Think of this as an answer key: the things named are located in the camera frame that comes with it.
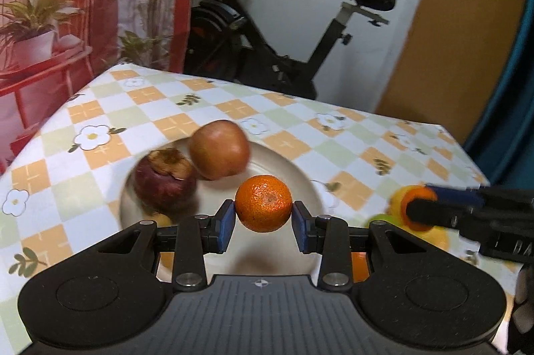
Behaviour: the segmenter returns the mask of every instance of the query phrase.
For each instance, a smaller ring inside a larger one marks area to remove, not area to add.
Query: curtain
[[[464,144],[492,184],[534,188],[534,0],[493,95]]]

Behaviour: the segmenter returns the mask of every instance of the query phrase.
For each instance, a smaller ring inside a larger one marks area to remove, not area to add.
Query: table
[[[17,313],[26,280],[119,230],[119,195],[136,161],[221,118],[290,159],[312,180],[325,213],[352,226],[383,213],[404,185],[487,183],[438,125],[118,64],[73,95],[0,178],[0,353],[29,343]],[[431,242],[493,275],[513,300],[518,265],[478,256],[453,232]]]

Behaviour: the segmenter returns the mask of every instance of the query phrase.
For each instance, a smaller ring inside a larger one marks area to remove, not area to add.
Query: white flower pot
[[[55,33],[49,31],[41,36],[16,42],[13,44],[13,59],[21,68],[49,60],[52,58],[54,38]]]

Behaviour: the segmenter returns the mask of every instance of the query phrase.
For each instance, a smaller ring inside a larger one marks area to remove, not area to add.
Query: red chair
[[[0,3],[10,1],[26,2],[0,0]],[[92,51],[89,43],[89,23],[93,0],[70,1],[74,2],[74,7],[83,9],[83,14],[73,15],[68,24],[61,24],[58,36],[76,36],[81,40],[76,46],[55,52],[52,58],[30,65],[17,64],[12,46],[0,54],[0,106],[11,105],[14,98],[20,117],[13,119],[13,129],[10,130],[11,139],[16,138],[12,142],[12,150],[19,150],[18,143],[26,141],[27,136],[32,136],[36,125],[42,124],[44,119],[94,77],[89,58]],[[0,6],[0,14],[5,11],[5,7]],[[7,21],[6,17],[0,16],[0,26]],[[0,156],[5,150],[4,143],[0,143]]]

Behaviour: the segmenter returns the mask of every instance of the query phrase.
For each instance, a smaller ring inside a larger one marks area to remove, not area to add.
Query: plate
[[[188,141],[188,138],[177,140],[171,145],[189,156]],[[198,181],[196,197],[189,215],[214,215],[224,200],[235,198],[237,189],[246,179],[258,174],[271,174],[284,182],[291,191],[293,200],[301,200],[313,216],[323,213],[319,195],[298,167],[261,144],[251,142],[250,151],[250,162],[242,174],[215,181]],[[157,218],[151,216],[151,211],[137,198],[130,174],[121,194],[120,221],[125,228],[143,219]],[[319,257],[316,254],[304,255],[298,251],[290,219],[275,232],[256,233],[247,229],[239,222],[239,218],[236,218],[236,227],[226,253],[206,254],[204,261],[208,281],[211,281],[214,274],[309,274],[317,266]],[[162,263],[172,261],[169,256],[162,255]],[[170,271],[162,264],[158,277],[165,281],[170,280]]]

